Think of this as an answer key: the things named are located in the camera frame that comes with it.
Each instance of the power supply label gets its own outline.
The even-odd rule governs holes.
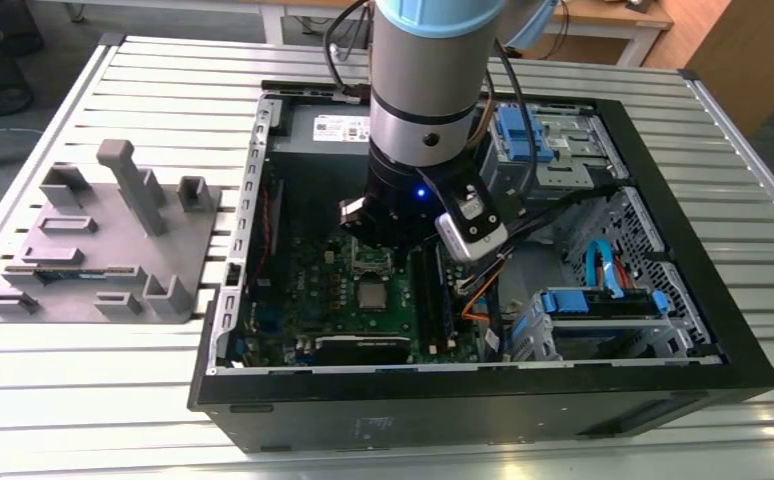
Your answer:
[[[370,117],[319,115],[314,121],[315,142],[368,142]]]

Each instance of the open computer tower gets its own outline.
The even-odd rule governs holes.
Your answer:
[[[607,192],[538,225],[486,303],[468,302],[474,266],[436,240],[399,259],[339,228],[367,176],[366,102],[326,85],[263,88],[189,396],[243,450],[630,436],[774,388],[620,103],[527,100],[530,175],[532,136],[498,96],[474,161],[500,212],[519,219]]]

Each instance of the white label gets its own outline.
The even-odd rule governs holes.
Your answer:
[[[568,148],[568,141],[564,138],[548,138],[547,146],[550,148]]]
[[[484,334],[484,342],[491,346],[491,349],[496,352],[499,351],[499,337],[494,333],[494,330],[488,328],[487,333]]]
[[[315,142],[368,142],[370,117],[319,115],[312,126]]]
[[[471,200],[462,203],[460,209],[462,214],[464,214],[464,218],[467,220],[472,220],[479,215],[482,215],[484,208],[482,207],[482,201],[479,200],[479,197],[474,197]]]

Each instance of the sticker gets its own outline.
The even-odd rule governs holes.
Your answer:
[[[484,334],[484,342],[491,346],[491,349],[495,352],[499,351],[499,337],[491,329],[488,329],[487,333]]]
[[[368,142],[370,117],[319,115],[312,126],[315,142]]]
[[[547,146],[550,148],[568,148],[568,141],[562,138],[547,138]]]
[[[394,417],[358,418],[354,424],[354,437],[358,440],[379,440],[392,429]]]
[[[466,201],[460,204],[462,214],[467,220],[472,220],[484,211],[484,207],[482,206],[482,201],[478,197],[474,197],[471,200]]]

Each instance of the connector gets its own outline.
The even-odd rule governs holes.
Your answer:
[[[668,297],[666,297],[666,294],[663,292],[660,292],[659,290],[654,290],[654,292],[651,293],[651,298],[654,299],[654,304],[656,305],[656,310],[659,310],[659,313],[666,315],[668,313],[668,311],[671,310],[671,308],[668,306]]]
[[[547,147],[544,142],[544,126],[535,118],[535,114],[527,109],[530,115],[530,123],[532,124],[532,131],[535,133],[535,147],[538,153],[538,161],[550,163],[555,159],[554,151]],[[503,141],[508,148],[508,160],[516,162],[526,162],[531,160],[530,155],[530,141],[523,120],[520,118],[520,110],[518,107],[502,107],[499,109],[499,128],[503,133]]]
[[[358,83],[356,85],[346,85],[343,95],[355,99],[354,103],[368,103],[372,95],[372,85],[368,83]]]
[[[546,313],[556,311],[556,299],[550,293],[542,293],[542,304],[544,305]]]

